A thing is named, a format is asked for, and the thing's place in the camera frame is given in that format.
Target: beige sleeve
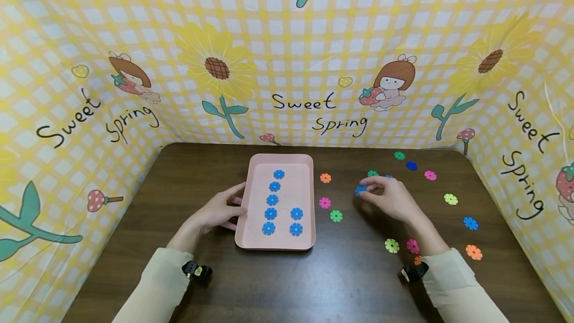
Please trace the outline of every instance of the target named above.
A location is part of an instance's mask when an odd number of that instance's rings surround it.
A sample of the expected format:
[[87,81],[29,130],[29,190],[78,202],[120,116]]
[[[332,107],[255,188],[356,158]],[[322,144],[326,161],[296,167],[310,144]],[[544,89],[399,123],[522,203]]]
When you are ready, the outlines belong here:
[[158,248],[113,323],[169,322],[189,284],[181,267],[192,259],[189,253]]
[[422,261],[429,266],[423,283],[445,323],[508,322],[456,249]]

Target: plastic tray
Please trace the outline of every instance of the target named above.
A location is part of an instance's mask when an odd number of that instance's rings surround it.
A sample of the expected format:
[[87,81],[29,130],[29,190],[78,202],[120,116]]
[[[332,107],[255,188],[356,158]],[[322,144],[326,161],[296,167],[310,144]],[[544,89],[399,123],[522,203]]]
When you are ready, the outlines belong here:
[[[281,169],[285,176],[275,179],[273,173]],[[272,192],[269,184],[279,182],[279,191]],[[275,194],[279,202],[269,206],[267,198]],[[305,251],[315,243],[315,212],[313,206],[313,159],[303,154],[256,154],[249,162],[248,181],[243,194],[246,216],[240,217],[235,232],[235,243],[246,250],[290,250]],[[274,207],[277,216],[265,218],[265,210]],[[294,220],[291,210],[299,207],[303,217]],[[275,232],[265,235],[263,225],[272,222]],[[302,225],[301,235],[293,236],[290,226]]]

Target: cartoon girl print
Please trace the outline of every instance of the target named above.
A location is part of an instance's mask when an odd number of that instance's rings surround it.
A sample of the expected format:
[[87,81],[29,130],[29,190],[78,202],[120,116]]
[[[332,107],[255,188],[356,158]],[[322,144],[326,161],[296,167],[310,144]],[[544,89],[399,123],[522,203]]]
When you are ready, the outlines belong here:
[[398,56],[397,61],[393,61],[383,66],[372,88],[363,89],[359,96],[359,103],[370,105],[375,111],[387,111],[393,106],[398,106],[407,98],[401,95],[411,86],[415,79],[416,56],[407,58],[406,55]]
[[129,55],[122,53],[116,55],[113,51],[109,52],[111,66],[117,71],[117,75],[111,75],[114,78],[114,85],[121,91],[138,95],[150,103],[157,104],[159,94],[152,92],[151,81],[146,73],[139,66],[132,63]]

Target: fabric wall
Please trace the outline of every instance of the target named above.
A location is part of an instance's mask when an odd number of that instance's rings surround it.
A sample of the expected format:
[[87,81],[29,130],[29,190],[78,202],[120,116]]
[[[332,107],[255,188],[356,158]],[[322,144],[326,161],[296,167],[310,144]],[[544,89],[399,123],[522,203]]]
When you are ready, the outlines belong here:
[[454,147],[574,320],[574,0],[0,1],[0,322],[60,321],[173,142]]

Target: foam flower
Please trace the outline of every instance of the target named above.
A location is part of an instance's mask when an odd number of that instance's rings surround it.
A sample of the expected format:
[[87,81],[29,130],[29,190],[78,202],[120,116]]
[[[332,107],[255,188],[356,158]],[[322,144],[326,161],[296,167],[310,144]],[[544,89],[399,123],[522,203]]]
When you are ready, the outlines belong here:
[[385,241],[385,248],[391,253],[398,253],[398,242],[392,238]]

